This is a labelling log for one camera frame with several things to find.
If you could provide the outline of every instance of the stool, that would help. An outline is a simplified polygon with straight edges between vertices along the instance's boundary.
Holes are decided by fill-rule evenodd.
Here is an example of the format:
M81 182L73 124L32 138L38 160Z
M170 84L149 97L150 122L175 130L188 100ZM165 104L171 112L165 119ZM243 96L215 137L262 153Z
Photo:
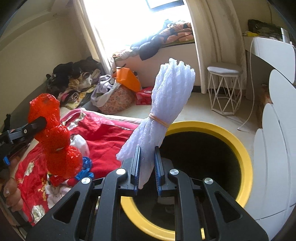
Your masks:
M242 68L235 64L212 63L207 70L211 110L221 115L234 115L242 99L242 83L239 79L243 72ZM221 77L218 77L218 82L214 80L213 75Z

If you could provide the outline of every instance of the white foam net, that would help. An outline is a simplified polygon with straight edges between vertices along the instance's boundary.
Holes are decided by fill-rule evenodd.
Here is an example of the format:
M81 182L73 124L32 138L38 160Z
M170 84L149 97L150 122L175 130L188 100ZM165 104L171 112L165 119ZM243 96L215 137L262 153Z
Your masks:
M169 63L162 64L152 90L151 113L171 124L187 103L194 80L194 69L185 66L184 62L180 61L177 65L177 61L170 58ZM118 160L123 161L133 157L137 145L141 147L140 189L149 180L154 168L155 146L162 144L166 131L166 127L147 117L116 155Z

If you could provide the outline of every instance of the silver screw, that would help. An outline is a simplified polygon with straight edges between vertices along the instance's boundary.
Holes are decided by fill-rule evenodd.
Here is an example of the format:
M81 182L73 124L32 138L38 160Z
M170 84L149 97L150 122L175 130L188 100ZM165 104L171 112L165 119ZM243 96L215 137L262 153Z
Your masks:
M89 177L85 177L85 178L83 178L83 179L81 180L81 182L82 182L83 184L89 184L89 183L91 182L91 179L90 179Z
M124 168L119 168L116 170L117 175L123 175L126 173L126 170Z
M207 178L205 179L205 183L208 184L208 185L211 185L211 184L214 183L214 181L213 181L212 178L207 177Z
M177 169L171 169L170 174L177 175L177 174L179 174L179 171Z

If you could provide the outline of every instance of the beige curtain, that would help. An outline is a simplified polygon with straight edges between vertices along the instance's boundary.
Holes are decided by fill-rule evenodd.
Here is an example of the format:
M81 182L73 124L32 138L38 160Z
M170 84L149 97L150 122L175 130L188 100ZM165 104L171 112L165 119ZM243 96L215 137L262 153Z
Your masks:
M213 62L243 68L242 87L247 85L247 64L239 20L231 0L185 0L192 19L202 93L207 92L207 67Z
M112 56L109 56L106 53L99 32L94 24L89 20L84 0L73 0L73 2L82 33L91 52L92 58L102 63L106 74L112 75L116 68L114 60Z

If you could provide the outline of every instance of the rubber band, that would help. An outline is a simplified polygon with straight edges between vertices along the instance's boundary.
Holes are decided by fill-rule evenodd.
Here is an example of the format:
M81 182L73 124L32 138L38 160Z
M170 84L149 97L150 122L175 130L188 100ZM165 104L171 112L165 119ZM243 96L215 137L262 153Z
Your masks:
M159 119L157 116L155 116L154 114L150 113L149 114L149 118L151 118L152 120L158 122L159 124L163 125L165 128L169 128L170 124L164 122L163 120Z

